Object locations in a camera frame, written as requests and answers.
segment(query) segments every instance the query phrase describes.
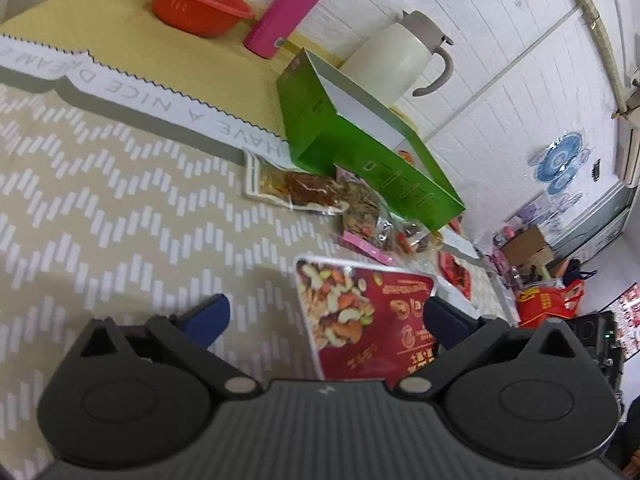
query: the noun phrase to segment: zigzag pattern tablecloth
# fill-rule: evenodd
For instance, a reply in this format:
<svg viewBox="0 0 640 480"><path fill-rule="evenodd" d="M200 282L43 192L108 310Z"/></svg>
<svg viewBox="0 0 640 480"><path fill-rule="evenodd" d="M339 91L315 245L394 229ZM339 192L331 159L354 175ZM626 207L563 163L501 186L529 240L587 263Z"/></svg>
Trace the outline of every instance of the zigzag pattern tablecloth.
<svg viewBox="0 0 640 480"><path fill-rule="evenodd" d="M0 463L17 480L50 460L35 407L91 317L139 323L224 292L211 351L261 381L315 376L292 264L364 260L337 245L340 219L247 200L244 168L53 91L0 86L0 139Z"/></svg>

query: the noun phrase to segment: pink thermos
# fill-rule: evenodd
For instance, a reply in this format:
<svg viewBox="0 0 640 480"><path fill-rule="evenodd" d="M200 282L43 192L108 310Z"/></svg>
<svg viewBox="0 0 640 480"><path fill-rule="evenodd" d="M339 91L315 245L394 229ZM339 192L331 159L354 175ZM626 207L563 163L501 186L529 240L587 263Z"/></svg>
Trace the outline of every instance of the pink thermos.
<svg viewBox="0 0 640 480"><path fill-rule="evenodd" d="M318 0L274 0L251 32L244 46L271 59Z"/></svg>

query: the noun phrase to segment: green paper box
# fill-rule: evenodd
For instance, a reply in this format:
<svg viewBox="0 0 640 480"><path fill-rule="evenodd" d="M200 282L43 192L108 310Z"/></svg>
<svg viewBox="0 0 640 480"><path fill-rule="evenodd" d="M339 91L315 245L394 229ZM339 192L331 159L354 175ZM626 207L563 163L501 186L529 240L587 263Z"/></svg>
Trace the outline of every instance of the green paper box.
<svg viewBox="0 0 640 480"><path fill-rule="evenodd" d="M303 49L276 82L291 158L363 177L394 211L436 231L465 206L418 135L339 70ZM414 166L398 155L410 154Z"/></svg>

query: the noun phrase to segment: thermos handle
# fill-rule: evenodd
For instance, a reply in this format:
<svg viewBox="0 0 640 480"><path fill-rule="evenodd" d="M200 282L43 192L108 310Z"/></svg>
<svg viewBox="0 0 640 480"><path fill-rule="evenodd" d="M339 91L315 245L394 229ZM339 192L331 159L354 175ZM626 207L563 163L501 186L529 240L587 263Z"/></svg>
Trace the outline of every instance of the thermos handle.
<svg viewBox="0 0 640 480"><path fill-rule="evenodd" d="M453 60L451 59L449 53L441 46L437 46L433 53L440 54L440 57L444 60L444 72L442 72L439 78L437 78L436 81L431 83L429 86L425 86L424 88L416 88L413 94L414 97L421 97L423 95L430 94L431 92L435 92L438 88L444 85L444 83L446 83L453 74Z"/></svg>

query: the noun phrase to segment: orange bowl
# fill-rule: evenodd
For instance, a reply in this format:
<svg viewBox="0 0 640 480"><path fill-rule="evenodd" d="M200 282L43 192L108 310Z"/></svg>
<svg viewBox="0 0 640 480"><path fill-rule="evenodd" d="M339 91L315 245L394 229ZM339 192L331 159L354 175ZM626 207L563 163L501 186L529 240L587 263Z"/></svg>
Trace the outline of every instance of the orange bowl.
<svg viewBox="0 0 640 480"><path fill-rule="evenodd" d="M212 38L254 13L244 0L153 0L155 15L185 32Z"/></svg>

